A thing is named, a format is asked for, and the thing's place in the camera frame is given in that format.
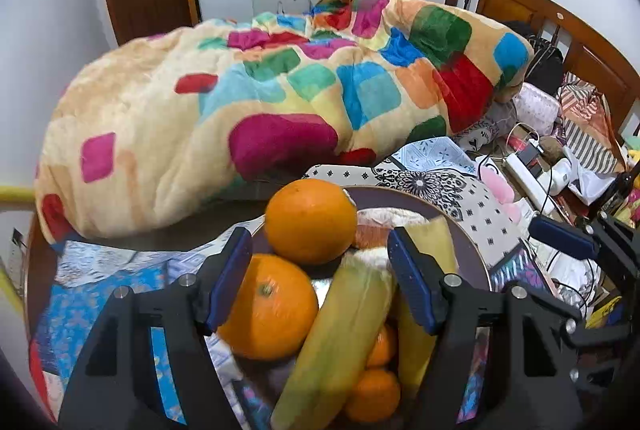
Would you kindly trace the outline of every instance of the black bag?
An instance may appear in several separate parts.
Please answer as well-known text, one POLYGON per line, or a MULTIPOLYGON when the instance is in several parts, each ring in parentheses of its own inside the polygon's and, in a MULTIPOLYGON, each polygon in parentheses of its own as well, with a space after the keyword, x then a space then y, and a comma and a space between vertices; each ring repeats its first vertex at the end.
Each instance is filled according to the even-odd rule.
POLYGON ((560 50, 550 41, 538 37, 526 22, 508 20, 504 25, 526 38, 534 50, 533 60, 529 64, 524 81, 551 96, 556 96, 564 77, 564 58, 560 50))

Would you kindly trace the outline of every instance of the wooden headboard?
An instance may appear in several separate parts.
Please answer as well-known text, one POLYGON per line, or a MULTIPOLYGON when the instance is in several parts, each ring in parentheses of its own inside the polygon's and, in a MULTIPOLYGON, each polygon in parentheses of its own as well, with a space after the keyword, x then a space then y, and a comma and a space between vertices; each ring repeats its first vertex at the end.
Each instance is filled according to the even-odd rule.
POLYGON ((640 76, 620 51, 591 26, 551 0, 445 0, 491 19, 521 20, 565 49, 564 71, 575 74, 598 88, 609 102, 613 128, 618 131, 626 114, 640 98, 640 76))

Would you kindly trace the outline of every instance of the screw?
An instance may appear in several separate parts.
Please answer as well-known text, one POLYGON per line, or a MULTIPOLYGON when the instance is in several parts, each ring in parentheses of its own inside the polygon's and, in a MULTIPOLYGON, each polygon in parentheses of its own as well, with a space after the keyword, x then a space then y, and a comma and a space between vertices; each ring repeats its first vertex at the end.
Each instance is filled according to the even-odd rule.
POLYGON ((523 298, 527 298, 527 290, 522 286, 515 285, 511 288, 511 294, 517 298, 518 300, 522 300, 523 298))
POLYGON ((125 298, 129 294, 129 288, 125 285, 119 285, 113 290, 113 296, 115 298, 125 298))
POLYGON ((444 283, 449 287, 458 287, 462 284, 462 279, 460 279, 460 277, 455 273, 449 273, 444 276, 444 283))
POLYGON ((178 277, 178 284, 183 287, 189 287, 196 281, 196 276, 193 273, 185 273, 178 277))
POLYGON ((566 324, 564 324, 564 329, 566 330, 567 334, 574 334, 575 328, 576 324, 573 318, 569 318, 569 320, 566 321, 566 324))

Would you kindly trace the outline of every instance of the comforter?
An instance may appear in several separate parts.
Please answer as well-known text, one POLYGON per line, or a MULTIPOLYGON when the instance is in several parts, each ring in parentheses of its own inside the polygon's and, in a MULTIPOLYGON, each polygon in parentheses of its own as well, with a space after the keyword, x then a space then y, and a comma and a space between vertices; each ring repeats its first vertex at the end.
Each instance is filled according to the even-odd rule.
POLYGON ((504 25, 421 0, 321 0, 306 16, 132 40, 85 66, 53 112, 42 231, 126 235, 272 169, 372 165, 479 120, 531 58, 504 25))

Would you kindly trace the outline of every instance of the fruit bowl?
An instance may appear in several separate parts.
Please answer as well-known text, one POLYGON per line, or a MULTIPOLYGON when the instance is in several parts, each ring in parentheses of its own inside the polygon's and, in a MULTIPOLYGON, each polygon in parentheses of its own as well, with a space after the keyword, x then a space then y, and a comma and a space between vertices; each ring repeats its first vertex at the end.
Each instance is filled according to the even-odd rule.
MULTIPOLYGON (((350 186, 344 188, 358 210, 380 207, 392 207, 397 209, 416 212, 426 219, 444 216, 447 220, 449 232, 454 245, 456 259, 458 261, 460 275, 474 287, 479 289, 490 288, 490 281, 484 267, 484 263, 478 253, 478 249, 460 226, 440 209, 421 200, 418 197, 405 192, 389 189, 385 187, 373 186, 350 186)), ((264 227, 260 227, 253 236, 254 253, 274 253, 273 248, 267 241, 264 227)), ((331 284, 332 276, 340 265, 340 258, 327 264, 317 266, 300 266, 312 279, 312 285, 318 296, 318 303, 322 305, 324 297, 331 284)), ((236 362, 244 374, 245 380, 252 386, 258 396, 273 407, 280 396, 284 384, 295 364, 295 357, 278 360, 276 362, 263 362, 249 360, 236 356, 236 362)), ((397 359, 389 364, 391 369, 398 366, 397 359)), ((403 415, 406 411, 407 403, 401 403, 400 407, 391 417, 379 423, 367 424, 369 429, 392 429, 401 428, 403 415)), ((350 421, 343 414, 340 414, 329 426, 331 429, 352 429, 364 428, 365 425, 350 421)))
MULTIPOLYGON (((423 201, 422 199, 379 186, 347 186, 344 189, 356 203, 358 210, 365 208, 391 207, 416 212, 425 219, 444 216, 449 224, 449 231, 456 250, 456 259, 460 266, 460 275, 470 285, 478 289, 490 288, 489 274, 484 267, 484 262, 478 253, 473 241, 462 228, 446 213, 439 208, 423 201)), ((254 233, 254 253, 273 253, 273 248, 267 241, 264 226, 254 233)), ((322 266, 300 266, 313 280, 328 279, 333 276, 340 264, 340 259, 335 259, 322 266)))

